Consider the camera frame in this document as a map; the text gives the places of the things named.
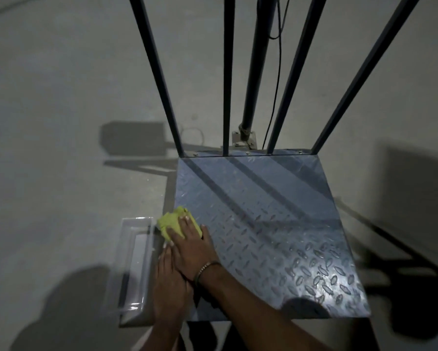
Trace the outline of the person's left hand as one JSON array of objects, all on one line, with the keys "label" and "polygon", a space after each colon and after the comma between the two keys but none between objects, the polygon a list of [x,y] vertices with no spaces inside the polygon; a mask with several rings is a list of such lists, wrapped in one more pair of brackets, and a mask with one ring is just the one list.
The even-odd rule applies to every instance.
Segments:
[{"label": "person's left hand", "polygon": [[174,264],[157,264],[154,288],[154,323],[183,322],[193,304],[193,289]]}]

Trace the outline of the person's right hand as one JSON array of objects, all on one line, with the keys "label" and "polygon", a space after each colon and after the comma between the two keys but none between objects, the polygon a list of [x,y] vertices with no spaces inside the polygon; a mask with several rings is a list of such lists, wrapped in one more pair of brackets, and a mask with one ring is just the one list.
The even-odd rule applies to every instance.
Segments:
[{"label": "person's right hand", "polygon": [[189,217],[179,218],[179,225],[185,237],[180,249],[174,248],[174,265],[189,281],[195,282],[206,268],[219,263],[207,226],[200,225],[200,238]]}]

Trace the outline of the yellow cleaning cloth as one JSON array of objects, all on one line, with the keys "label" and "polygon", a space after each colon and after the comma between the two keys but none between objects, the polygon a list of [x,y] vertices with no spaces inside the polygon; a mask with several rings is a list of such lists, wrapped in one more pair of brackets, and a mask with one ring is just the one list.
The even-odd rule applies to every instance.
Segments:
[{"label": "yellow cleaning cloth", "polygon": [[171,241],[170,236],[168,235],[168,228],[173,229],[177,235],[184,238],[184,234],[179,225],[179,218],[181,217],[189,217],[195,229],[197,230],[199,237],[203,237],[203,232],[192,216],[191,212],[183,206],[178,206],[172,212],[168,212],[157,219],[157,228],[160,230],[161,235],[167,242]]}]

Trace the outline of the person's right forearm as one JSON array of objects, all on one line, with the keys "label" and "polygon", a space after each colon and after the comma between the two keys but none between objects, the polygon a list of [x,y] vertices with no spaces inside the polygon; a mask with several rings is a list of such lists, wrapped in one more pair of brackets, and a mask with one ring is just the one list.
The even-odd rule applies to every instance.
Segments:
[{"label": "person's right forearm", "polygon": [[249,351],[332,351],[240,284],[220,263],[195,281],[217,302]]}]

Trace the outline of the person's left forearm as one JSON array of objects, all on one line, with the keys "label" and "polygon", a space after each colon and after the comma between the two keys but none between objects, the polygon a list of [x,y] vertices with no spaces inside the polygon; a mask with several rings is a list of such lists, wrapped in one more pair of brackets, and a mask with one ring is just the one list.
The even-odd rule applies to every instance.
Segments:
[{"label": "person's left forearm", "polygon": [[131,347],[131,351],[186,351],[183,322],[157,321]]}]

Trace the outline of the clear plastic tray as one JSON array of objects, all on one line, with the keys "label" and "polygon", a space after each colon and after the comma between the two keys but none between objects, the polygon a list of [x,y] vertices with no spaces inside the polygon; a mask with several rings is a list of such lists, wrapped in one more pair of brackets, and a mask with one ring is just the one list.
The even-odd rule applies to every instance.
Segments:
[{"label": "clear plastic tray", "polygon": [[103,309],[138,316],[148,310],[154,243],[152,217],[124,218],[109,273]]}]

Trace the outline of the diamond plate metal platform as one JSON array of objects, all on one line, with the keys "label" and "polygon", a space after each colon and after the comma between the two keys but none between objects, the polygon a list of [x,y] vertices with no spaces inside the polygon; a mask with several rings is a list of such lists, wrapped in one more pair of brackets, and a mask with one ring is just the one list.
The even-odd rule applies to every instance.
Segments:
[{"label": "diamond plate metal platform", "polygon": [[174,207],[209,228],[222,266],[291,319],[368,318],[321,161],[308,149],[188,152]]}]

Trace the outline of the dark metal pole with base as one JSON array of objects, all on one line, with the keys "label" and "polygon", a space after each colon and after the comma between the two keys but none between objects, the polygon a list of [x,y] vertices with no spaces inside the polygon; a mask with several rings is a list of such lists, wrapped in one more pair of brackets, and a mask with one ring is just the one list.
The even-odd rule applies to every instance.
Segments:
[{"label": "dark metal pole with base", "polygon": [[257,18],[251,51],[244,112],[238,130],[233,132],[234,148],[248,147],[249,149],[256,149],[257,147],[254,132],[252,132],[252,124],[276,10],[280,10],[279,0],[257,0]]}]

